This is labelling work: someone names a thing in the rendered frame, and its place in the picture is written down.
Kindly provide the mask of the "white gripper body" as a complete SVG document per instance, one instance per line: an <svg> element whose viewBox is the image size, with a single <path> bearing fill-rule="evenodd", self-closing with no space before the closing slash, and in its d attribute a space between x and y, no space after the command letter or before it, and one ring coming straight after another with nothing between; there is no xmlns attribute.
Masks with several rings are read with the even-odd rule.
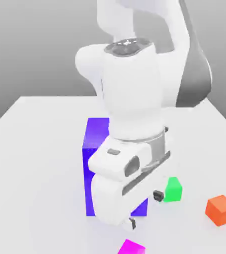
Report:
<svg viewBox="0 0 226 254"><path fill-rule="evenodd" d="M122 180L96 173L91 181L95 216L101 222L114 226L127 220L133 210L158 187L168 169L170 156L170 151L167 151L149 170L138 170Z"/></svg>

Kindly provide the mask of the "small green cube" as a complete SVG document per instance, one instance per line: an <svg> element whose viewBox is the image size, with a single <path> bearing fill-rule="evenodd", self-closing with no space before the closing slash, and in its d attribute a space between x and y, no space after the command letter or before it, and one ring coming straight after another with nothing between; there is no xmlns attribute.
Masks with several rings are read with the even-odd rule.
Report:
<svg viewBox="0 0 226 254"><path fill-rule="evenodd" d="M177 177L170 177L165 189L164 202L180 201L183 187Z"/></svg>

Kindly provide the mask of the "small magenta cube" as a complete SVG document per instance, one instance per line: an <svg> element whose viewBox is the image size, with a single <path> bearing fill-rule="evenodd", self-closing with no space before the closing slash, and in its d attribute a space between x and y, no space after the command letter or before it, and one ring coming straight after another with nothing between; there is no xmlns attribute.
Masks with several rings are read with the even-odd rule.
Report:
<svg viewBox="0 0 226 254"><path fill-rule="evenodd" d="M126 239L117 254L145 254L146 248Z"/></svg>

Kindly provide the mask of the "small orange cube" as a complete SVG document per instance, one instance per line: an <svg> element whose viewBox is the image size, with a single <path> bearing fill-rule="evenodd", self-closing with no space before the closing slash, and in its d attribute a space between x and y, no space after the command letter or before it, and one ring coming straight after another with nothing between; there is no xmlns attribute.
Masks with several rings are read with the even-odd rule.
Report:
<svg viewBox="0 0 226 254"><path fill-rule="evenodd" d="M226 196L219 195L207 201L205 214L216 226L226 224Z"/></svg>

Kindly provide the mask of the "large blue box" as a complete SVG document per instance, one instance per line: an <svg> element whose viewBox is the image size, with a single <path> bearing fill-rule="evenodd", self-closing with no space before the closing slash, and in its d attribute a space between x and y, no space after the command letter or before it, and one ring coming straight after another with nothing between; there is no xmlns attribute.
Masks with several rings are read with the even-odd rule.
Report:
<svg viewBox="0 0 226 254"><path fill-rule="evenodd" d="M82 145L83 179L85 192L86 215L94 217L94 208L91 196L91 181L94 173L89 170L88 160L109 135L108 118L88 118Z"/></svg>

